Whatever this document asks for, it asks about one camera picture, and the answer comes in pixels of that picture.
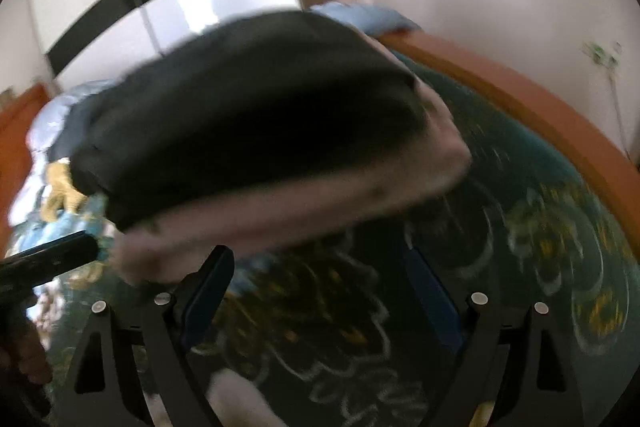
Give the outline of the person's left hand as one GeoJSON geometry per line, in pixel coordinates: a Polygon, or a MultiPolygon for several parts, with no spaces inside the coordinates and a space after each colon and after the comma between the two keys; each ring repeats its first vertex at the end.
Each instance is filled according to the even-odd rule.
{"type": "Polygon", "coordinates": [[[1,376],[25,376],[32,384],[49,384],[52,369],[36,326],[26,317],[24,306],[1,311],[1,376]]]}

